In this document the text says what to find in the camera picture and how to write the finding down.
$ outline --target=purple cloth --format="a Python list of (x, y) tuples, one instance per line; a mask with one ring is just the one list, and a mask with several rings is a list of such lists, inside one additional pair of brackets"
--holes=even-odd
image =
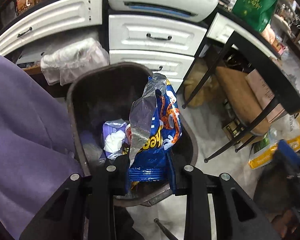
[(73, 173), (66, 109), (0, 56), (0, 221), (15, 238)]

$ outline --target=trash bin rim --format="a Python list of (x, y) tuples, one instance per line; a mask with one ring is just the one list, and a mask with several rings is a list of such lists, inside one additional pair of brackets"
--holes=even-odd
[(149, 76), (152, 76), (152, 74), (153, 74), (152, 71), (150, 69), (148, 69), (147, 67), (145, 67), (144, 65), (134, 63), (134, 62), (121, 62), (121, 63), (117, 63), (117, 64), (108, 65), (108, 66), (105, 66), (102, 68), (98, 68), (95, 70), (91, 70), (91, 71), (81, 75), (71, 84), (71, 86), (68, 90), (67, 97), (66, 97), (66, 103), (67, 103), (67, 109), (68, 109), (68, 114), (69, 114), (69, 118), (70, 118), (70, 125), (71, 125), (73, 140), (74, 140), (74, 146), (76, 149), (75, 159), (80, 163), (84, 176), (89, 176), (89, 175), (91, 175), (91, 173), (90, 173), (90, 169), (88, 166), (87, 158), (84, 154), (84, 150), (83, 150), (80, 138), (79, 138), (77, 124), (76, 124), (75, 117), (74, 117), (74, 107), (73, 107), (73, 103), (72, 103), (73, 91), (75, 90), (78, 83), (80, 83), (82, 80), (84, 80), (96, 73), (108, 71), (108, 70), (114, 70), (114, 69), (120, 68), (120, 67), (128, 67), (128, 66), (144, 70), (145, 72), (148, 73)]

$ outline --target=clear plastic bag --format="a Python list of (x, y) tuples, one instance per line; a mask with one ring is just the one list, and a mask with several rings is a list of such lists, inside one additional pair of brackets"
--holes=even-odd
[(73, 82), (82, 74), (109, 65), (109, 54), (89, 37), (74, 42), (41, 59), (41, 70), (49, 85)]

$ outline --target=white tissue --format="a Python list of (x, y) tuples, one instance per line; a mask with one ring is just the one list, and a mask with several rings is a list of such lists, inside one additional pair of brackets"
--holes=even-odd
[(115, 133), (111, 133), (106, 137), (105, 147), (103, 148), (106, 152), (115, 153), (121, 149), (122, 141), (126, 134), (119, 130)]

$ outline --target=white cabinet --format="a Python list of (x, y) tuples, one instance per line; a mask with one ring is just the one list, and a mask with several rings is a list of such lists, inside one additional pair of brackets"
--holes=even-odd
[(25, 16), (6, 30), (0, 36), (0, 55), (5, 56), (54, 33), (100, 24), (102, 0), (59, 0)]
[(264, 45), (260, 40), (258, 40), (254, 35), (219, 13), (216, 14), (216, 17), (214, 18), (207, 32), (207, 37), (216, 41), (220, 41), (222, 43), (226, 43), (234, 30), (236, 30), (237, 33), (245, 37), (252, 44), (254, 44), (268, 57), (277, 59), (277, 57), (271, 52), (271, 50), (269, 50), (267, 46)]
[(169, 80), (183, 79), (194, 57), (147, 50), (110, 50), (110, 64), (135, 62), (145, 65), (153, 72), (165, 75)]
[(154, 50), (194, 56), (206, 29), (160, 17), (110, 15), (109, 47)]

